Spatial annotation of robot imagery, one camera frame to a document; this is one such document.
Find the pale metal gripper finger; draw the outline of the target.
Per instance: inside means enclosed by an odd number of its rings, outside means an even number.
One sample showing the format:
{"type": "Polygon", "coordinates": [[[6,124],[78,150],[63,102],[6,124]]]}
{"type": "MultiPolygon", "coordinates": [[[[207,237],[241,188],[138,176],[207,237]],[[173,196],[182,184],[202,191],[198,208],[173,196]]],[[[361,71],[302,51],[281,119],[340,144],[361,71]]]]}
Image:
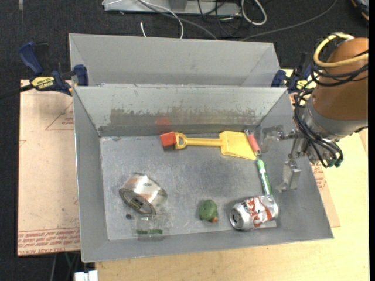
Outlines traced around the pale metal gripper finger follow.
{"type": "Polygon", "coordinates": [[[261,152],[267,153],[274,142],[284,141],[296,137],[296,130],[285,132],[282,125],[262,129],[261,152]]]}
{"type": "Polygon", "coordinates": [[[298,187],[302,169],[296,162],[296,157],[290,153],[288,160],[284,162],[282,171],[282,182],[276,186],[278,192],[295,190],[298,187]]]}

